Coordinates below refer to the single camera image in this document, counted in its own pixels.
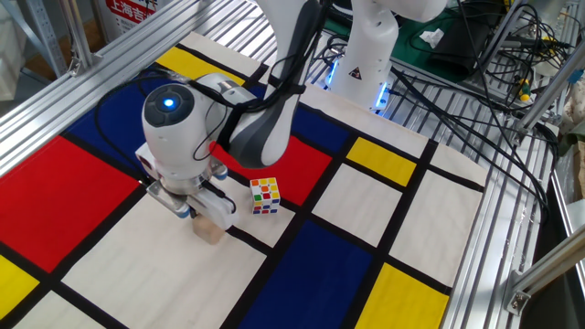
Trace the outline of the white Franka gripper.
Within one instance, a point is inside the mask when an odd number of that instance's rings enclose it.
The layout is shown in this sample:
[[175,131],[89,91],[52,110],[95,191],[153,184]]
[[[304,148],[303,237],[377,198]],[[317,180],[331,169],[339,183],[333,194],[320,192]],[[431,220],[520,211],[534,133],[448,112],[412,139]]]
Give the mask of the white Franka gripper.
[[147,193],[178,217],[202,215],[222,229],[230,228],[239,220],[235,202],[211,183],[213,177],[222,180],[228,174],[228,168],[215,157],[210,156],[203,162],[200,174],[176,180],[158,171],[147,143],[135,151],[135,156],[154,180],[147,187]]

